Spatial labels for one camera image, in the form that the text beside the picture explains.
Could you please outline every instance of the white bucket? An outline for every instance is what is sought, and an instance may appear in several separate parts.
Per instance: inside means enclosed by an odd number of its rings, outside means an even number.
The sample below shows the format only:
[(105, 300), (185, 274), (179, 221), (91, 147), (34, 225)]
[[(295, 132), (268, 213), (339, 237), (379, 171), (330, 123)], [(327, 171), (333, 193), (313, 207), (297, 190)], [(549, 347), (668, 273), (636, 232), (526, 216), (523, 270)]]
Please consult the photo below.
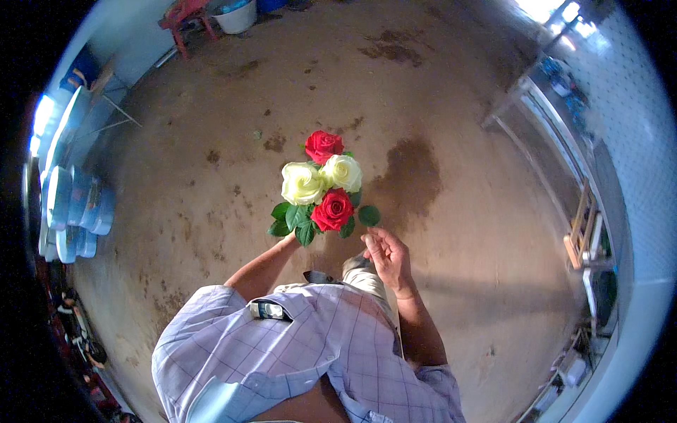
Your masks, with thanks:
[(256, 0), (252, 0), (240, 9), (235, 9), (214, 19), (226, 34), (239, 34), (248, 30), (256, 22)]

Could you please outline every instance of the rose bouquet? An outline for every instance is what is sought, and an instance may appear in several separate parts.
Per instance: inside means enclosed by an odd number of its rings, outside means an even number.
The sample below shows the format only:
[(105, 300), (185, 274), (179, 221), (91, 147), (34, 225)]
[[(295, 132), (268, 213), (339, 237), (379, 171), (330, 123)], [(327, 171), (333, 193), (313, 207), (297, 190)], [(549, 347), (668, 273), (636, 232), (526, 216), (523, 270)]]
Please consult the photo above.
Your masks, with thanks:
[[(312, 160), (290, 162), (282, 168), (282, 197), (268, 229), (274, 236), (295, 231), (301, 245), (308, 246), (316, 233), (338, 231), (348, 238), (355, 229), (356, 208), (362, 199), (362, 170), (351, 152), (343, 151), (343, 139), (324, 131), (313, 132), (305, 142)], [(357, 216), (366, 226), (375, 226), (380, 213), (363, 206)]]

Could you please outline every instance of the white rose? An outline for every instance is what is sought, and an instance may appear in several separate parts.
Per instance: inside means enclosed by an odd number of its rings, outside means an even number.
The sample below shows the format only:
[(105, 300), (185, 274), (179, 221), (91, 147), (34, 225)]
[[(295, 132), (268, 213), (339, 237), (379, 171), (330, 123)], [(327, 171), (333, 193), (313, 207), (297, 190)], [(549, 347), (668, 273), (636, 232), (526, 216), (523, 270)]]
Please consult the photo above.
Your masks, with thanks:
[(320, 176), (327, 186), (343, 188), (346, 192), (358, 192), (362, 188), (362, 170), (359, 163), (350, 156), (335, 154), (320, 169)]
[(318, 170), (307, 163), (290, 162), (282, 168), (282, 196), (291, 204), (319, 204), (326, 186)]

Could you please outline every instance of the khaki pants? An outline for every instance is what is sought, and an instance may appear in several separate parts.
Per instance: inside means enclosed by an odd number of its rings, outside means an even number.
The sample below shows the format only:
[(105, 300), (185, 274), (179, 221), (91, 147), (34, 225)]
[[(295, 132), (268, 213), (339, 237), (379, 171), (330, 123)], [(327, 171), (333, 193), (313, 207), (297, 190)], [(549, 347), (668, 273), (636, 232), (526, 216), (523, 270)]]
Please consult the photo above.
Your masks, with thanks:
[[(383, 313), (390, 319), (391, 323), (399, 333), (399, 318), (397, 311), (394, 311), (388, 303), (385, 286), (383, 281), (376, 274), (374, 265), (369, 263), (366, 267), (362, 267), (366, 263), (360, 260), (348, 259), (343, 264), (343, 283), (367, 294), (371, 294), (376, 300), (376, 303), (381, 307)], [(308, 285), (308, 282), (301, 282), (298, 284), (280, 285), (277, 286), (273, 292), (287, 292), (291, 288), (298, 288)]]

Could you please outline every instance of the red rose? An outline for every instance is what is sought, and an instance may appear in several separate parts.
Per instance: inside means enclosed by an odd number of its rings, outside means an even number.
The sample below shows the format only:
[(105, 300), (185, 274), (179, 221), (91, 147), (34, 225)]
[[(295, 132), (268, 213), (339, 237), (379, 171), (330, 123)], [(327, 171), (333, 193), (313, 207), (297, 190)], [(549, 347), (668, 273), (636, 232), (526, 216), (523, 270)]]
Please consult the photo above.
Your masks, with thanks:
[(315, 206), (310, 218), (320, 227), (320, 231), (339, 231), (341, 226), (348, 223), (348, 219), (354, 213), (348, 194), (343, 188), (329, 190), (324, 194), (322, 203)]
[(343, 138), (324, 131), (315, 131), (305, 140), (305, 152), (317, 164), (325, 164), (329, 157), (343, 153)]

